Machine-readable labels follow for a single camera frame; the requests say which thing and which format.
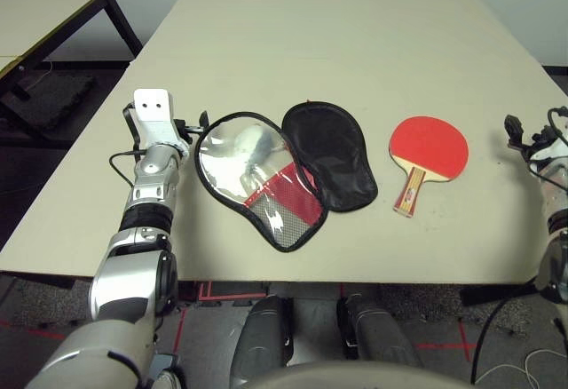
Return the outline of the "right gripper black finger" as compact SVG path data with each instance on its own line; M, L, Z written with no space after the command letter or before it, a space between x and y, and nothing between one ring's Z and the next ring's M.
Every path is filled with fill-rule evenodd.
M524 129L520 120L513 115L507 115L504 120L504 127L509 136L509 146L522 146Z

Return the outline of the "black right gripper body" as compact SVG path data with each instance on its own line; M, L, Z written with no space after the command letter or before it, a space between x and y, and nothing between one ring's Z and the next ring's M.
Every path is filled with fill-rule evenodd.
M554 130L549 125L545 125L540 132L532 135L532 144L526 148L524 152L524 159L526 161L542 161L549 159L549 149L554 142Z

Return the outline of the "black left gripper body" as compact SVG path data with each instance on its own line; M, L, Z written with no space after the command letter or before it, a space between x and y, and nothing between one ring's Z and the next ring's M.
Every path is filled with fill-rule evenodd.
M184 140L186 143L192 143L192 135L201 135L201 128L199 126L189 126L185 123L185 120L175 119L175 127L177 129L178 136Z

